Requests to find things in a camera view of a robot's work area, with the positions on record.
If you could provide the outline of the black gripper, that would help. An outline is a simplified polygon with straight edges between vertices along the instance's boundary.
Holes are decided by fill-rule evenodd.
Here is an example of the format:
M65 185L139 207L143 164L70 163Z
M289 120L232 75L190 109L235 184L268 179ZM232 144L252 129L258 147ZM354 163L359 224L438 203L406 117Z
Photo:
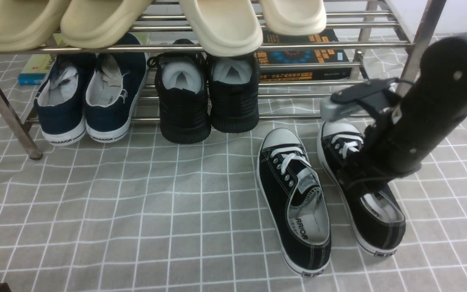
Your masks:
M337 179L342 189L350 198L356 199L368 193L379 191L385 184L400 177L400 172L383 160L377 153L380 143L385 141L386 131L391 130L392 123L388 109L395 105L387 99L359 99L347 103L365 110L374 124L366 127L362 148L348 155Z

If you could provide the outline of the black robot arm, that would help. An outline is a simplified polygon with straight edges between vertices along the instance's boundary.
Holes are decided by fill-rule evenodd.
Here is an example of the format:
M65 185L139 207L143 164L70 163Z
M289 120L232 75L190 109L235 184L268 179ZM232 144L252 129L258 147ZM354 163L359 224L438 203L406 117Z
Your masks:
M403 96L390 91L397 78L372 79L332 94L342 118L358 106L375 120L364 132L363 148L337 172L350 201L407 177L467 118L467 33L436 41L420 60L420 76Z

